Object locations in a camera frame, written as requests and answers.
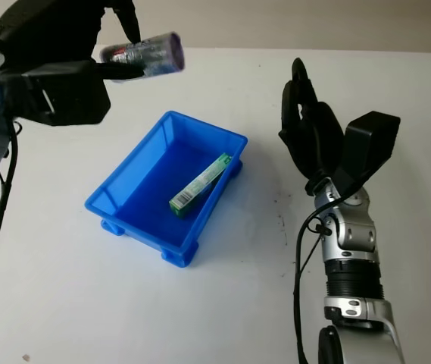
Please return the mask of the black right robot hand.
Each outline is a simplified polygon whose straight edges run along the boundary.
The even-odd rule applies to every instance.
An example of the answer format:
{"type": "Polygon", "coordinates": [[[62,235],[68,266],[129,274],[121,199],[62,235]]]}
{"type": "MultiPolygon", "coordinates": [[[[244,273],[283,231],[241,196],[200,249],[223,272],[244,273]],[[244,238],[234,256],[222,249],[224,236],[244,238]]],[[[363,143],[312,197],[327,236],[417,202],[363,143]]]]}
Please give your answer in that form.
{"type": "Polygon", "coordinates": [[[340,163],[344,133],[333,110],[317,98],[300,58],[283,89],[279,137],[308,180],[332,175],[340,163]]]}

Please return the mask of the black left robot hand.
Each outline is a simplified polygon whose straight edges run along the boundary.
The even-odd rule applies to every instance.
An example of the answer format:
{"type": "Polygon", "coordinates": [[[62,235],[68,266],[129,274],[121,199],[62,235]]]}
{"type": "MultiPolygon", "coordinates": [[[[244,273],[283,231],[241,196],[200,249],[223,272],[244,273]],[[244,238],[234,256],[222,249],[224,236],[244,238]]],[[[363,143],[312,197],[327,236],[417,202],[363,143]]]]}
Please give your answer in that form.
{"type": "Polygon", "coordinates": [[[141,40],[132,1],[16,1],[0,17],[0,74],[15,77],[47,68],[57,82],[90,83],[143,76],[140,66],[98,64],[92,59],[102,18],[111,9],[127,39],[141,40]]]}

